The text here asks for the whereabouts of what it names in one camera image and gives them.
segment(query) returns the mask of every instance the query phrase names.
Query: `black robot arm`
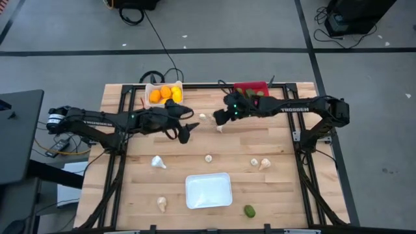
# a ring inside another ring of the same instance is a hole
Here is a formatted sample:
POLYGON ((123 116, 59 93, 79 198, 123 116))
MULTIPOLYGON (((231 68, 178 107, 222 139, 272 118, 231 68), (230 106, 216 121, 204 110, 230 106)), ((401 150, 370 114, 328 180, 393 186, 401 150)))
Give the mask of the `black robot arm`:
POLYGON ((178 138, 185 144, 190 137, 190 131, 199 123, 181 126, 180 120, 192 117, 193 110, 168 100, 164 108, 152 107, 132 112, 111 114, 78 109, 75 107, 60 107, 49 110, 46 128, 49 134, 73 133, 88 140, 99 142, 107 151, 120 153, 125 136, 135 133, 147 135, 164 132, 170 139, 178 138), (182 115, 192 113, 186 118, 182 115), (114 133, 104 133, 92 126, 114 127, 114 133))
POLYGON ((314 112, 322 117, 310 130, 300 133, 300 149, 304 152, 315 151, 317 140, 325 137, 334 127, 343 127, 350 123, 350 108, 344 99, 322 96, 304 99, 276 99, 274 97, 252 96, 250 99, 235 92, 224 97, 227 110, 214 112, 217 125, 227 121, 256 116, 260 118, 275 116, 282 112, 314 112))

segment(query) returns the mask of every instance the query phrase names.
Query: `concrete floor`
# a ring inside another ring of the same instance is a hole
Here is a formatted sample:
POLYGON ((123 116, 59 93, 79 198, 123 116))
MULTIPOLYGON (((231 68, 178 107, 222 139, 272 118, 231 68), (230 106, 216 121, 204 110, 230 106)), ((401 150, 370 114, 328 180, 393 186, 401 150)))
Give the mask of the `concrete floor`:
MULTIPOLYGON (((0 30, 22 1, 23 7, 0 41, 0 54, 161 49, 146 20, 130 27, 101 0, 10 1, 0 15, 0 30)), ((321 28, 313 21, 316 8, 329 0, 300 2, 312 36, 321 28)), ((386 48, 386 42, 389 47, 416 47, 415 9, 415 1, 398 0, 380 20, 378 31, 358 47, 386 48)), ((295 0, 162 0, 148 14, 168 49, 306 49, 295 0)), ((348 46, 354 39, 346 37, 343 43, 348 46)), ((312 44, 315 48, 337 48, 314 39, 312 44)), ((412 196, 416 193, 412 150, 416 53, 322 53, 316 57, 326 93, 344 97, 350 104, 351 124, 338 133, 360 224, 416 229, 416 201, 412 196)), ((267 81, 273 75, 275 81, 315 82, 307 53, 195 53, 172 58, 184 71, 186 82, 267 81)), ((0 56, 0 92, 45 90, 40 115, 45 121, 51 107, 73 105, 98 110, 105 84, 136 83, 146 71, 163 72, 171 67, 166 55, 0 56)), ((36 137, 44 144, 53 144, 44 131, 38 131, 36 137)), ((47 163, 83 160, 49 159, 35 153, 32 158, 47 163)), ((53 203, 55 196, 55 185, 44 183, 39 206, 53 203)), ((42 217, 40 233, 60 229, 74 212, 74 206, 47 211, 53 214, 42 217)))

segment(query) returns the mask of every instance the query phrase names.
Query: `white bowl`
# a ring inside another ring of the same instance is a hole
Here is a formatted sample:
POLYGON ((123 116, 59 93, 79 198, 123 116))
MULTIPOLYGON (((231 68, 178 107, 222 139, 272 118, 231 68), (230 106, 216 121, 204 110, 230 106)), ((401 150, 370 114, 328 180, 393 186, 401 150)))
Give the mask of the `white bowl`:
POLYGON ((229 206, 233 203, 231 181, 225 172, 190 175, 185 184, 189 209, 229 206))
POLYGON ((176 81, 173 84, 157 84, 157 85, 147 84, 146 85, 145 92, 144 92, 145 93, 145 96, 146 96, 146 105, 147 106, 150 106, 150 107, 164 107, 164 104, 154 104, 154 103, 151 103, 149 101, 149 96, 150 96, 151 91, 153 91, 155 89, 160 90, 162 86, 167 86, 169 88, 172 88, 172 87, 175 87, 175 86, 176 87, 179 87, 181 89, 181 93, 182 93, 182 101, 180 103, 178 103, 178 104, 182 105, 182 103, 183 103, 183 88, 182 88, 182 82, 181 81, 176 81))

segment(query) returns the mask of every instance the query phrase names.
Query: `tray of oranges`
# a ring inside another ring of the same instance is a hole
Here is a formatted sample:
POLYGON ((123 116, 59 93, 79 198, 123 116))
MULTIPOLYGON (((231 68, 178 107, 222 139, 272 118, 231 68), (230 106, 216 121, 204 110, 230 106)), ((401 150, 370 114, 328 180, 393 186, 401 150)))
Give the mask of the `tray of oranges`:
POLYGON ((176 81, 173 84, 147 84, 146 85, 146 105, 150 107, 164 107, 168 99, 172 99, 177 104, 183 103, 182 82, 176 81))

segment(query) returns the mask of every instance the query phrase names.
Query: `wooden tabletop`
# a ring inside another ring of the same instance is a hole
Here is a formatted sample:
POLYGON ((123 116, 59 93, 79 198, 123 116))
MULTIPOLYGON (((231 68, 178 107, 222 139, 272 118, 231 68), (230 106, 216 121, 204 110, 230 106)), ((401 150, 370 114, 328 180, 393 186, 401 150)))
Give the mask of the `wooden tabletop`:
MULTIPOLYGON (((300 98, 312 98, 317 94, 313 83, 297 83, 297 86, 300 98)), ((122 84, 106 85, 101 111, 117 113, 121 88, 122 84)), ((270 89, 270 95, 283 99, 280 88, 270 89)), ((143 90, 136 93, 134 109, 142 108, 140 97, 144 97, 143 90)), ((117 229, 149 229, 152 224, 157 225, 157 229, 253 229, 264 228, 264 224, 270 224, 272 228, 306 228, 287 115, 229 122, 224 126, 223 133, 218 133, 215 122, 202 121, 199 114, 208 116, 225 108, 222 102, 224 93, 219 88, 186 89, 184 97, 184 105, 194 109, 195 116, 182 123, 201 123, 191 132, 187 144, 169 140, 163 133, 148 136, 137 134, 129 140, 117 229), (211 163, 204 160, 207 154, 213 156, 211 163), (150 166, 155 155, 162 157, 166 170, 150 166), (258 167, 250 164, 251 159, 260 162, 264 158, 271 161, 270 168, 259 171, 258 167), (233 203, 229 207, 188 209, 185 178, 217 172, 229 174, 233 203), (159 196, 164 196, 168 202, 164 214, 157 206, 159 196), (254 207, 254 218, 245 216, 245 205, 254 207)), ((304 118, 307 128, 320 120, 313 113, 304 114, 304 118)), ((317 149, 332 155, 330 146, 323 142, 317 144, 317 149)), ((102 151, 100 146, 94 146, 89 161, 102 151)), ((322 197, 341 219, 349 222, 334 162, 318 152, 313 153, 312 157, 322 197)), ((103 155, 88 168, 74 227, 81 225, 100 201, 108 161, 109 156, 103 155)), ((309 197, 317 223, 315 202, 310 193, 309 197)), ((106 225, 110 224, 112 205, 111 200, 106 225)))

